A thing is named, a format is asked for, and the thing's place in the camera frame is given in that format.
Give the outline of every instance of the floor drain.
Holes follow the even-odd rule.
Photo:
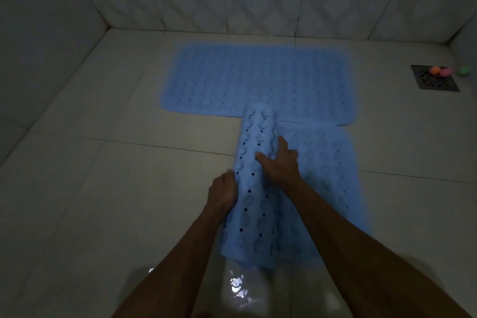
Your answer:
[[[429,74],[429,68],[432,66],[411,66],[420,89],[436,89],[439,91],[459,92],[459,88],[454,82],[452,76],[440,77]]]

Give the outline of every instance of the pink ball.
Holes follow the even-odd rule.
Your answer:
[[[441,69],[441,71],[439,72],[439,75],[441,77],[449,77],[451,72],[452,71],[450,70],[450,68],[444,68],[444,69]]]

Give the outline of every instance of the orange ball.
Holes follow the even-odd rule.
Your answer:
[[[439,74],[439,72],[441,71],[441,68],[440,67],[431,67],[429,68],[429,74],[435,76],[436,74]]]

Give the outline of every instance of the green ball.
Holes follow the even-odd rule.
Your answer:
[[[467,68],[467,67],[462,67],[462,68],[459,69],[459,74],[460,74],[461,76],[466,76],[466,75],[468,75],[469,73],[470,73],[470,69]]]

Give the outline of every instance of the colorful ball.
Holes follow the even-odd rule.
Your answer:
[[[441,69],[441,71],[439,72],[439,75],[441,77],[449,77],[451,72],[452,71],[450,70],[450,68],[444,68],[444,69]]]
[[[438,74],[440,71],[441,71],[441,68],[440,68],[440,67],[431,67],[431,68],[429,68],[429,74],[431,74],[432,76],[435,76],[435,75]]]
[[[468,67],[462,67],[459,69],[459,75],[460,76],[466,76],[470,73],[470,68]]]

